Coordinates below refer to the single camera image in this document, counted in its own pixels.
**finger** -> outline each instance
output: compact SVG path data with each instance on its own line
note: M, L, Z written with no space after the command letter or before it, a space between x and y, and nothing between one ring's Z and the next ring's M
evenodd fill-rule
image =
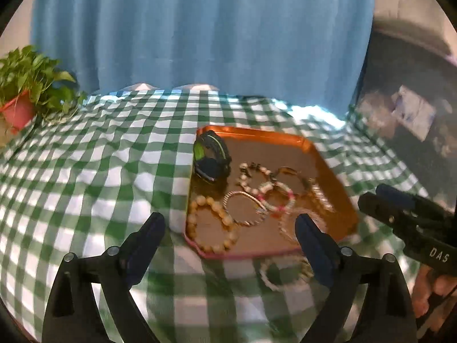
M429 266L422 265L414 283L411 301L413 303L413 311L416 318L426 314L429 308L428 299L432 289L427 274L430 270L431 268Z
M438 330L441 329L441 326L443 326L444 321L446 321L447 317L449 317L449 314L453 310L455 304L457 302L457 298L451 298L446 303L444 306L441 306L439 308L439 311L435 316L432 316L430 318L430 330L433 332L437 332Z
M448 295L457 285L457 278L447 275L438 277L433 285L433 291L438 295Z

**white wall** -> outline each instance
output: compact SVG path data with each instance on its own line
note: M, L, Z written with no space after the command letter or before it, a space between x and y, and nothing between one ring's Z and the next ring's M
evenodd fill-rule
M457 33L436 0L375 0L375 25L381 19L408 22L433 33L457 56Z
M30 44L33 0L24 0L0 36L0 57L17 47Z

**table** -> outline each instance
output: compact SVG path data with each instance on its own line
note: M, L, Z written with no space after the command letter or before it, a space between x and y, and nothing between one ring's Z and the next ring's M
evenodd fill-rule
M0 156L0 297L8 310L40 340L65 253L99 255L159 211L171 231L131 294L162 342L297 342L326 288L311 281L301 292L273 292L260 279L260 260L202 261L180 234L196 129L215 124L303 135L354 204L381 182L427 193L356 112L337 129L290 111L261 97L156 90L91 96L64 124L35 121ZM358 233L345 243L360 255L394 253L411 287L417 262L402 254L388 227L360 217ZM110 339L120 342L100 285L94 293ZM358 298L344 334L360 308Z

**red flower pot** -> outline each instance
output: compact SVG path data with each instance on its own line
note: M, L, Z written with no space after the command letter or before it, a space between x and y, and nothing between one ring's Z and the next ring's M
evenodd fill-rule
M24 90L17 97L10 100L0 112L3 113L5 120L14 129L21 130L35 116L35 108L28 97L29 91Z

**orange tray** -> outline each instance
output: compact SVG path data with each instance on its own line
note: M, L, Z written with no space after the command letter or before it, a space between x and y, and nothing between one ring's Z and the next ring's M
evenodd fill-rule
M242 162L255 162L270 169L272 172L281 166L289 166L305 178L314 178L321 187L335 212L325 211L315 199L309 188L303 187L296 176L280 174L278 181L287 184L296 193L296 208L305 208L319 215L326 223L327 233L336 241L354 233L358 222L357 214L344 190L343 185L325 163L316 147L304 137L291 134L274 133L255 129L245 129L227 126L205 126L197 130L197 135L213 130L222 137L227 144L232 157L231 174L227 184L223 186L211 185L199 176L191 179L189 200L197 195L211 196L222 203L224 195L229 191L240 191L237 185ZM254 173L250 186L255 188L264 177ZM286 198L279 192L273 191L267 197L273 205L285 204ZM235 196L230 198L227 209L233 218L252 220L257 206L248 198ZM197 232L199 238L209 245L221 244L225 233L220 221L215 219L209 209L198 211ZM279 232L279 217L270 214L265 221L257 226L241 227L239 240L230 251L223 254L204 253L195 242L190 240L184 230L184 237L196 252L206 259L244 259L265 256L277 256L299 252L300 247L288 241ZM287 229L293 231L293 220L288 221Z

